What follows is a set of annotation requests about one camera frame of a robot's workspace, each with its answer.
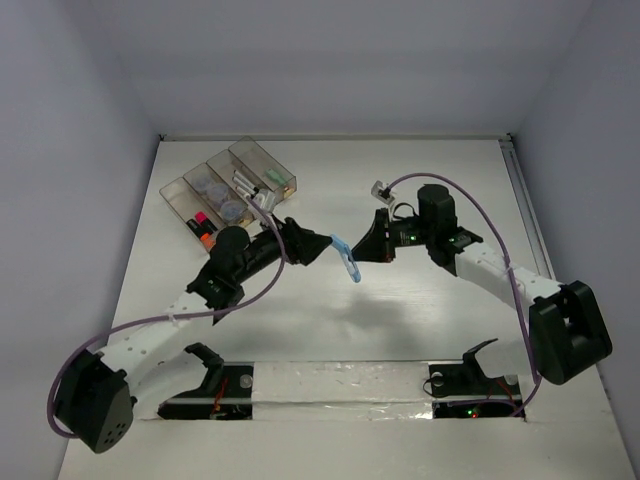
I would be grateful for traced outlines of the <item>clear jar of paperclips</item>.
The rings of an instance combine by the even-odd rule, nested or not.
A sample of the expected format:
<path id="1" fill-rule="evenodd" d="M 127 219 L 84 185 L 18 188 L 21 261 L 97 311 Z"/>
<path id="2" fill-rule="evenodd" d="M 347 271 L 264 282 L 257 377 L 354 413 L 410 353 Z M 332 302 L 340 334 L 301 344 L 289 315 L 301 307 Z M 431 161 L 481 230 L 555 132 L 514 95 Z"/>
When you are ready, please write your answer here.
<path id="1" fill-rule="evenodd" d="M 235 221 L 240 218 L 245 211 L 245 206 L 242 202 L 236 200 L 228 200 L 220 207 L 220 217 L 227 222 Z"/>

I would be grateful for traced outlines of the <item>orange highlighter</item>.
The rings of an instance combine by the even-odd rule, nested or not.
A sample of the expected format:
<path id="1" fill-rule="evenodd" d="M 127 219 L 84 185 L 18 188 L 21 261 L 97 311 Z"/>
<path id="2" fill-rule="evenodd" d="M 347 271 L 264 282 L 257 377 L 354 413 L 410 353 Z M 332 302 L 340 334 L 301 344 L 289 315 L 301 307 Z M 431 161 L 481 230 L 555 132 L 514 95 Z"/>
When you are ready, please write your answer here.
<path id="1" fill-rule="evenodd" d="M 216 233 L 208 234 L 195 220 L 195 218 L 189 219 L 186 222 L 189 230 L 197 237 L 204 249 L 209 252 L 216 243 Z"/>

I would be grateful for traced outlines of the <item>black-capped white marker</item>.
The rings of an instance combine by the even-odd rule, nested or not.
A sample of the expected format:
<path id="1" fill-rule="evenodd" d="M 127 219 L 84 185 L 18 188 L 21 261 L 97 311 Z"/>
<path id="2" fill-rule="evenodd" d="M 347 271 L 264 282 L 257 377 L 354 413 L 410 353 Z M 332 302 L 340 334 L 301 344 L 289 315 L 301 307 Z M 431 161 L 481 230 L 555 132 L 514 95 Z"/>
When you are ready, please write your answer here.
<path id="1" fill-rule="evenodd" d="M 232 181 L 236 185 L 236 189 L 245 196 L 254 199 L 256 195 L 260 193 L 260 189 L 248 178 L 246 178 L 240 171 L 234 172 Z"/>

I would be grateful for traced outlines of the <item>pink highlighter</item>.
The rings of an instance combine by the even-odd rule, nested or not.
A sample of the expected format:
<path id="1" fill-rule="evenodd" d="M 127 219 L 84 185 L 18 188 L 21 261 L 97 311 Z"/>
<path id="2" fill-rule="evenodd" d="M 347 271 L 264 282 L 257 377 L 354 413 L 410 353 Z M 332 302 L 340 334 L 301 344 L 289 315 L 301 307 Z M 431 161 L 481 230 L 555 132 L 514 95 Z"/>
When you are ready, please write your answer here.
<path id="1" fill-rule="evenodd" d="M 196 222 L 210 235 L 218 231 L 218 227 L 211 219 L 202 211 L 195 215 Z"/>

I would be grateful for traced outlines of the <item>red-capped white marker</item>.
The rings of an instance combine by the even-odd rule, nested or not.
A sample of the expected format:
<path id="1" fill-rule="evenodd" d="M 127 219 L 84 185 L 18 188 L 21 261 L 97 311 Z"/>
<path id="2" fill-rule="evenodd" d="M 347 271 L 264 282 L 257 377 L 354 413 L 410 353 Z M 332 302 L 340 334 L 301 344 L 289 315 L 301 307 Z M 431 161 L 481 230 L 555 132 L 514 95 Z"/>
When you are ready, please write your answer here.
<path id="1" fill-rule="evenodd" d="M 248 186 L 242 182 L 238 183 L 233 181 L 233 187 L 238 195 L 242 198 L 250 198 L 253 194 L 253 190 L 249 189 Z"/>

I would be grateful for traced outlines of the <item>blue-capped white marker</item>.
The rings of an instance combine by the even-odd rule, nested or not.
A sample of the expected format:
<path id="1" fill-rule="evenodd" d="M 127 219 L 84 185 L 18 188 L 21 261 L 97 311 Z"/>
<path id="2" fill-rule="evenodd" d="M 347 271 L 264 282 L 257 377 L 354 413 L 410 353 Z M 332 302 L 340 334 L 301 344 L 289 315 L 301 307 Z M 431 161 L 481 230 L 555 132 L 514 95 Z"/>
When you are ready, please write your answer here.
<path id="1" fill-rule="evenodd" d="M 249 189 L 253 190 L 253 194 L 255 194 L 255 185 L 249 181 L 248 178 L 246 178 L 241 171 L 235 170 L 233 177 L 232 177 L 232 181 L 236 181 L 238 183 L 242 182 L 244 184 L 246 184 L 248 186 Z"/>

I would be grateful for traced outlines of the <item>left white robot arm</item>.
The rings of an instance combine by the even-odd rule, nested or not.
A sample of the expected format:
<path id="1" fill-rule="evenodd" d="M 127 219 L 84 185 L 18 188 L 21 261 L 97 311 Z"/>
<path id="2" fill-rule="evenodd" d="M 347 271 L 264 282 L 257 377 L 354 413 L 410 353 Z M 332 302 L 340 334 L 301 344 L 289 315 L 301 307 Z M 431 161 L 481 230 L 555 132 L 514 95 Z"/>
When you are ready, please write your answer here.
<path id="1" fill-rule="evenodd" d="M 186 287 L 187 297 L 203 300 L 204 311 L 124 323 L 111 330 L 124 332 L 121 340 L 92 351 L 91 346 L 110 336 L 103 333 L 79 346 L 50 388 L 50 428 L 61 437 L 82 441 L 96 454 L 108 451 L 131 427 L 142 398 L 141 382 L 153 369 L 185 350 L 200 350 L 196 337 L 201 331 L 267 294 L 262 289 L 246 299 L 245 281 L 271 264 L 307 266 L 331 244 L 330 236 L 303 228 L 291 217 L 267 218 L 256 236 L 239 226 L 223 228 L 208 260 Z"/>

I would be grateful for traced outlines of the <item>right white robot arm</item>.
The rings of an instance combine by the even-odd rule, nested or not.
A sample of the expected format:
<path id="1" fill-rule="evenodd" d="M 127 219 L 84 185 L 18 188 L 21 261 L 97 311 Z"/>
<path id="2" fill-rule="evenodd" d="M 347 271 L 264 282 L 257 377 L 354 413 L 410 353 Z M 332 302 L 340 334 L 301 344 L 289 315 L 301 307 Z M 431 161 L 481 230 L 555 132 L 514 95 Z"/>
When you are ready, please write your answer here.
<path id="1" fill-rule="evenodd" d="M 383 207 L 352 248 L 354 262 L 390 263 L 400 248 L 423 247 L 430 259 L 512 307 L 525 324 L 525 348 L 535 370 L 562 385 L 608 357 L 613 345 L 592 289 L 581 281 L 562 284 L 542 277 L 498 253 L 459 225 L 449 190 L 426 184 L 417 192 L 418 210 L 408 217 L 391 211 L 391 189 L 372 188 Z"/>

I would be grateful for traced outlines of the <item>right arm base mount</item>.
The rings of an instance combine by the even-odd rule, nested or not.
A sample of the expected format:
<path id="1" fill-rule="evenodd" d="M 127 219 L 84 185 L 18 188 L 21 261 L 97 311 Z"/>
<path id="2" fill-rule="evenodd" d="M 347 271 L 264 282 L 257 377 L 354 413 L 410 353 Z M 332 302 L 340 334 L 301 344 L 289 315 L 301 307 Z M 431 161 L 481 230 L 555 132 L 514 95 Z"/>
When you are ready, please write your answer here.
<path id="1" fill-rule="evenodd" d="M 507 418 L 522 406 L 518 380 L 510 385 L 505 376 L 488 377 L 476 358 L 494 342 L 481 342 L 457 362 L 429 365 L 422 390 L 432 400 L 435 419 Z"/>

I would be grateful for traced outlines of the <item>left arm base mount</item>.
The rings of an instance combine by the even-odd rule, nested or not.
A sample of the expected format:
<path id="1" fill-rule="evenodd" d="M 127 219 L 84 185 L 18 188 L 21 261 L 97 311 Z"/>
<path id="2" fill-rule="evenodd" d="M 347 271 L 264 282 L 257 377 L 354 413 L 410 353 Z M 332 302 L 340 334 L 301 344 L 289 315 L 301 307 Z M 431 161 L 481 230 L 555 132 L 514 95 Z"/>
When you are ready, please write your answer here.
<path id="1" fill-rule="evenodd" d="M 198 342 L 184 351 L 205 368 L 202 381 L 159 404 L 163 420 L 235 421 L 253 418 L 253 363 L 226 363 L 208 346 Z"/>

